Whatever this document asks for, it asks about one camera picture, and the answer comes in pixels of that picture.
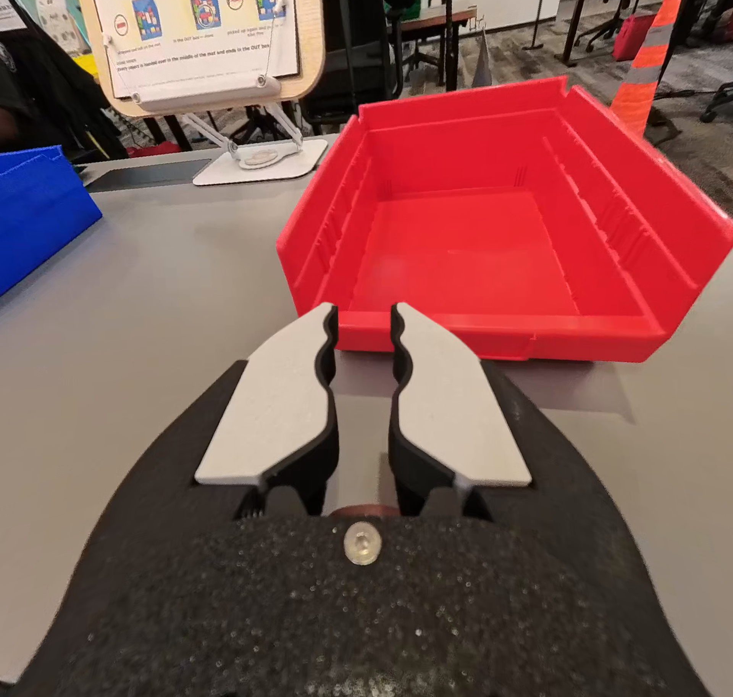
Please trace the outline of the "clipboard with instruction sheet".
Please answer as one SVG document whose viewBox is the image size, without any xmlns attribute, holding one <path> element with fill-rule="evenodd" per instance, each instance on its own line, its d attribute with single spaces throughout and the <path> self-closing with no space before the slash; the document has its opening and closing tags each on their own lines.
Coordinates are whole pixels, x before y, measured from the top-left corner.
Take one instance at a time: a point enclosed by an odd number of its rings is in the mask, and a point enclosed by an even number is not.
<svg viewBox="0 0 733 697">
<path fill-rule="evenodd" d="M 299 100 L 323 74 L 323 0 L 80 3 L 100 85 L 127 116 Z"/>
</svg>

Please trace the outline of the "wooden table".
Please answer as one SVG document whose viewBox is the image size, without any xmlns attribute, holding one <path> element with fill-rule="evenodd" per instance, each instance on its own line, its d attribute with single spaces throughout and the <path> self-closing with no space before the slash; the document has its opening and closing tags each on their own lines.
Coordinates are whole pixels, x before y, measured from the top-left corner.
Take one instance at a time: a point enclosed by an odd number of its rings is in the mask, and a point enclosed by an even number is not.
<svg viewBox="0 0 733 697">
<path fill-rule="evenodd" d="M 460 29 L 476 19 L 477 6 L 460 3 L 446 15 L 446 6 L 430 6 L 410 20 L 397 21 L 401 26 L 401 45 L 397 46 L 395 60 L 402 64 L 402 74 L 407 76 L 421 63 L 435 66 L 440 77 L 439 84 L 446 91 L 457 90 L 460 63 Z M 438 56 L 430 56 L 419 50 L 418 43 L 438 37 Z"/>
</svg>

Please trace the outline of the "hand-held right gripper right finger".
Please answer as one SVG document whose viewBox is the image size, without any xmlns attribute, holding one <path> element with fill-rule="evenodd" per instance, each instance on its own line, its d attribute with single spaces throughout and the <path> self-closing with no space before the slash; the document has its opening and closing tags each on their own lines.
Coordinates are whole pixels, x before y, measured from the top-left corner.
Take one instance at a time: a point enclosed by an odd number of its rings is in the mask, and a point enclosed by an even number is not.
<svg viewBox="0 0 733 697">
<path fill-rule="evenodd" d="M 389 464 L 411 492 L 526 488 L 529 468 L 480 358 L 410 304 L 391 308 Z"/>
</svg>

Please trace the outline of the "blue plastic bin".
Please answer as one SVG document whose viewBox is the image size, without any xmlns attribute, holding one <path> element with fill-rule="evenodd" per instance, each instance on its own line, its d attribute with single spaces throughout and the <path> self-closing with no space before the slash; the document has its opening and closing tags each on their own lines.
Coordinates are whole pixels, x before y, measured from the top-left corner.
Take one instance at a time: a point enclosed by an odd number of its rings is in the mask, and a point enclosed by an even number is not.
<svg viewBox="0 0 733 697">
<path fill-rule="evenodd" d="M 59 145 L 1 154 L 1 294 L 103 217 Z"/>
</svg>

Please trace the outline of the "red plastic bin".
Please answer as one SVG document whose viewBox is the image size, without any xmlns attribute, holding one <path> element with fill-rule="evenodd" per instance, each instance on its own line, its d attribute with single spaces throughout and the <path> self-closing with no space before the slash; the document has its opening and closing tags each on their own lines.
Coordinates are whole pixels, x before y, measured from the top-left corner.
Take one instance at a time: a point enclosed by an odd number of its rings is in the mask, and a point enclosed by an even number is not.
<svg viewBox="0 0 733 697">
<path fill-rule="evenodd" d="M 731 219 L 565 77 L 363 106 L 276 242 L 298 315 L 389 352 L 406 302 L 481 358 L 637 363 L 731 251 Z"/>
</svg>

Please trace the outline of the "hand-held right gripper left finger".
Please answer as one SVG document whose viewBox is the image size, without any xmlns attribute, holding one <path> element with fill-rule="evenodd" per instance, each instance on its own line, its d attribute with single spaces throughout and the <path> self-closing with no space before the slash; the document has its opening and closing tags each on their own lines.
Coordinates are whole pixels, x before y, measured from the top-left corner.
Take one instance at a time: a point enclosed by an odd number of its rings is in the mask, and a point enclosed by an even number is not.
<svg viewBox="0 0 733 697">
<path fill-rule="evenodd" d="M 324 302 L 247 359 L 195 472 L 201 485 L 320 489 L 339 459 L 331 382 L 338 308 Z"/>
</svg>

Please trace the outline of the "orange striped bar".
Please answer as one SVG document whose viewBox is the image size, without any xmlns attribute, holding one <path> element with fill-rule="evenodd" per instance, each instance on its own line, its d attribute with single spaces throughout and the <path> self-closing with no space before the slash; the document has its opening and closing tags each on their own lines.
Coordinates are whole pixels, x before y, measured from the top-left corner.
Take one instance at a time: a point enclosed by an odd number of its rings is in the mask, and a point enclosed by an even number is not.
<svg viewBox="0 0 733 697">
<path fill-rule="evenodd" d="M 610 111 L 641 138 L 650 116 L 682 0 L 663 0 L 620 84 Z"/>
</svg>

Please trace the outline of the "red bag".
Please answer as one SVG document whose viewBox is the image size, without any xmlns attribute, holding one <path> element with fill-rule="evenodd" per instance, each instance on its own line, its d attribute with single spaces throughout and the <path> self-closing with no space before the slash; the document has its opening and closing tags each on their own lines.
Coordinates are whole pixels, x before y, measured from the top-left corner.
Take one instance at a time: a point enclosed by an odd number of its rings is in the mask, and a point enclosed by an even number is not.
<svg viewBox="0 0 733 697">
<path fill-rule="evenodd" d="M 633 61 L 641 49 L 655 15 L 630 15 L 615 38 L 612 56 L 617 62 Z"/>
</svg>

